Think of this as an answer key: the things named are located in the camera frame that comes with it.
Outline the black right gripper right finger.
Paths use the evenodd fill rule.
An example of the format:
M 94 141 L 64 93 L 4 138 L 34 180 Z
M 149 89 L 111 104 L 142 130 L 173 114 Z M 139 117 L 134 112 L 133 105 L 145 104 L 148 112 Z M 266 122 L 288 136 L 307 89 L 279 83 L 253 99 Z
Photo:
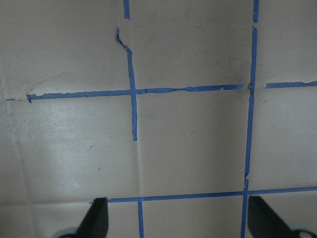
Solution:
M 248 229 L 254 238 L 292 237 L 292 230 L 260 196 L 248 198 Z

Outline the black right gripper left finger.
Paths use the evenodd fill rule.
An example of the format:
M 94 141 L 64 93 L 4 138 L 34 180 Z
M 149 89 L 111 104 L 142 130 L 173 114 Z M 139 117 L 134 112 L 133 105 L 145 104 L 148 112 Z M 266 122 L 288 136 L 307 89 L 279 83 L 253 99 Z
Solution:
M 77 238 L 106 238 L 109 228 L 106 198 L 95 198 L 76 230 Z

